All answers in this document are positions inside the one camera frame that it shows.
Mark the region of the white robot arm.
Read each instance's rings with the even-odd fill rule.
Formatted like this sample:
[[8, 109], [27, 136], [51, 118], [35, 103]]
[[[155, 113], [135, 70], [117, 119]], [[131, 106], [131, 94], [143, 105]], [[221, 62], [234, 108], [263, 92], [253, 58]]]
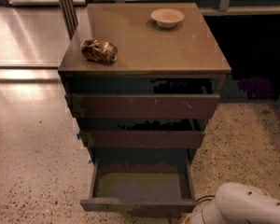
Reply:
[[280, 224], [280, 200], [264, 189], [229, 182], [199, 203], [182, 224]]

